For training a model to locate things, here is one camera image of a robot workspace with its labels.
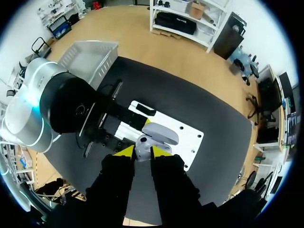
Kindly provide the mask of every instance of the computer monitor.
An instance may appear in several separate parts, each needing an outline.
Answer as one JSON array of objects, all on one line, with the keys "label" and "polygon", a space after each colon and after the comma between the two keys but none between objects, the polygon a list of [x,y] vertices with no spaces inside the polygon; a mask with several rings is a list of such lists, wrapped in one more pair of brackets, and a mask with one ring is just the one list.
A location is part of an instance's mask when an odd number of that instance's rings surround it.
[{"label": "computer monitor", "polygon": [[279,78],[281,81],[284,97],[285,98],[291,97],[293,95],[293,89],[290,85],[290,81],[289,81],[287,73],[285,72],[285,73],[281,74],[279,76]]},{"label": "computer monitor", "polygon": [[270,112],[269,114],[282,105],[280,87],[276,79],[267,87],[261,96],[263,110]]}]

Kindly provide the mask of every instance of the white wall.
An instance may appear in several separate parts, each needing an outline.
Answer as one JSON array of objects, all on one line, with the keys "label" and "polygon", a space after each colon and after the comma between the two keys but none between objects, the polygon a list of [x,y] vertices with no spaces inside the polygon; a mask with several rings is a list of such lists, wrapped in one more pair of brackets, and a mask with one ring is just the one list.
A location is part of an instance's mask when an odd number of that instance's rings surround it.
[{"label": "white wall", "polygon": [[247,22],[241,44],[246,53],[257,55],[259,69],[270,64],[275,74],[287,72],[291,86],[296,85],[298,74],[293,51],[267,8],[258,0],[233,0],[231,9]]},{"label": "white wall", "polygon": [[[30,0],[15,15],[2,34],[0,44],[0,79],[7,82],[13,67],[32,53],[32,43],[38,37],[48,39],[50,33],[37,15],[37,9],[46,0]],[[7,104],[6,91],[9,89],[0,81],[0,102]]]}]

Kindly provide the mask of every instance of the white mounting plate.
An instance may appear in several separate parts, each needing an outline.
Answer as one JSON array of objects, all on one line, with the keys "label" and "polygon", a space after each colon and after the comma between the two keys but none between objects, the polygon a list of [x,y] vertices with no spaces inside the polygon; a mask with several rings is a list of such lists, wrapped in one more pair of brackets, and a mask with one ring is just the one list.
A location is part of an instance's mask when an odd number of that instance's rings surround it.
[{"label": "white mounting plate", "polygon": [[[179,144],[175,146],[170,145],[170,147],[172,148],[172,154],[178,154],[183,159],[183,161],[185,162],[184,170],[188,171],[200,148],[200,144],[201,141],[203,140],[204,133],[158,111],[156,111],[156,114],[154,116],[147,116],[146,114],[136,109],[138,104],[141,103],[137,101],[132,101],[131,105],[129,106],[129,110],[138,113],[140,115],[143,115],[145,117],[148,117],[151,122],[166,126],[177,133],[180,141]],[[153,110],[152,108],[146,105],[143,104],[141,105],[150,110]],[[129,125],[123,122],[120,123],[115,133],[115,137],[121,140],[123,138],[127,138],[134,142],[141,135],[143,135],[142,132],[130,127]]]}]

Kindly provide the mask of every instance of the cardboard box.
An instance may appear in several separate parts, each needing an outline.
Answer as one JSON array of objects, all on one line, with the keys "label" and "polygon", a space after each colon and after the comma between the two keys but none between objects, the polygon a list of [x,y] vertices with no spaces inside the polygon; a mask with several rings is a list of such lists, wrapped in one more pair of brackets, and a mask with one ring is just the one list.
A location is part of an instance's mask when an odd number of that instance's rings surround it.
[{"label": "cardboard box", "polygon": [[201,19],[205,10],[205,5],[198,1],[193,1],[190,7],[189,15],[196,19]]}]

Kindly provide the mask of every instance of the monitor screen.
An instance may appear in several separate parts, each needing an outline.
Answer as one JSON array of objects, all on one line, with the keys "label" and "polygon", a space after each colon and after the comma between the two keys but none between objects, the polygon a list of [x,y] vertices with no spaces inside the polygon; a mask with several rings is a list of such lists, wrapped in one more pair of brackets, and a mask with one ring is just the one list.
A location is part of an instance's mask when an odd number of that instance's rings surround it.
[{"label": "monitor screen", "polygon": [[290,96],[293,95],[293,89],[290,85],[290,81],[289,81],[287,73],[285,72],[285,73],[281,74],[279,78],[281,81],[284,97],[289,98]]}]

